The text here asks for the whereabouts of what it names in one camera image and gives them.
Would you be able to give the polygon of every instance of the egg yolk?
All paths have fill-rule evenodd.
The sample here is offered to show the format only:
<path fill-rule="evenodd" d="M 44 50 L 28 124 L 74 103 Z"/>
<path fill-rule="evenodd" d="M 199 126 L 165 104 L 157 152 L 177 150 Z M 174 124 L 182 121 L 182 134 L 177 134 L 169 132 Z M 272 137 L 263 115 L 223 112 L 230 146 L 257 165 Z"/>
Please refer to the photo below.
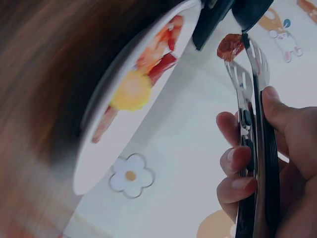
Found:
<path fill-rule="evenodd" d="M 110 106 L 117 110 L 135 111 L 148 103 L 151 94 L 151 79 L 138 71 L 127 73 Z"/>

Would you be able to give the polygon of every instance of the food piece on fork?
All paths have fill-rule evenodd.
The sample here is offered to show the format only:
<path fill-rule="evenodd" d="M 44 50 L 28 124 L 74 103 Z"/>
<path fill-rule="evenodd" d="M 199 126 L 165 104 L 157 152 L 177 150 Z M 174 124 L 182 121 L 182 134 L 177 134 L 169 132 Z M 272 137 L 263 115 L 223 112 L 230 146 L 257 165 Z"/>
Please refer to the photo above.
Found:
<path fill-rule="evenodd" d="M 217 49 L 217 55 L 224 61 L 231 62 L 243 50 L 244 45 L 242 42 L 242 35 L 228 34 L 220 42 Z"/>

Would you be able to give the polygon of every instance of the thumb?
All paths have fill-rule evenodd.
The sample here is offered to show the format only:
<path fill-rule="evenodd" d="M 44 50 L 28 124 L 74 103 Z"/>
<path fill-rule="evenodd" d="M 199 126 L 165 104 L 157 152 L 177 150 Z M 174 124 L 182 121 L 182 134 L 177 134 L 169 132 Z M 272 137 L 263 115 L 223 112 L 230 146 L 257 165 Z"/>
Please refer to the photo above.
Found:
<path fill-rule="evenodd" d="M 295 108 L 290 108 L 279 100 L 277 91 L 269 86 L 263 91 L 263 108 L 267 121 L 281 134 L 294 117 Z"/>

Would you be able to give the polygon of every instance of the fingernail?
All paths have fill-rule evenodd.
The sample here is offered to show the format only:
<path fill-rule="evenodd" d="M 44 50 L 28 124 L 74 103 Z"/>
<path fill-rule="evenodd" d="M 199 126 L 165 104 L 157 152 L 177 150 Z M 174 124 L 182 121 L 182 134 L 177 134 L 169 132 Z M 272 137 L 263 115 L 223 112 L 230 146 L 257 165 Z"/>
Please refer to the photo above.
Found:
<path fill-rule="evenodd" d="M 250 179 L 246 180 L 246 179 L 238 178 L 232 182 L 232 187 L 235 190 L 243 190 L 249 184 L 250 181 L 251 181 Z"/>
<path fill-rule="evenodd" d="M 234 154 L 234 149 L 230 150 L 230 152 L 228 153 L 227 160 L 229 162 L 233 161 L 233 154 Z"/>
<path fill-rule="evenodd" d="M 268 97 L 279 100 L 279 96 L 275 88 L 269 86 L 266 88 L 265 92 L 268 95 Z"/>

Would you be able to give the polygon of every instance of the flower print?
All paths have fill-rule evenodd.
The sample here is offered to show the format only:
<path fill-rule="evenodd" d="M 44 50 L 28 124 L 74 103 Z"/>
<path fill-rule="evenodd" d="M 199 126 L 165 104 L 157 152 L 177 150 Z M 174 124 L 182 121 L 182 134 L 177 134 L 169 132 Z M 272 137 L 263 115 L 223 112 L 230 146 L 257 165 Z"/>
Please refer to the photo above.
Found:
<path fill-rule="evenodd" d="M 109 179 L 110 188 L 122 192 L 130 199 L 139 197 L 155 179 L 154 172 L 147 168 L 146 160 L 140 154 L 132 154 L 127 159 L 118 157 L 111 170 L 113 175 Z"/>

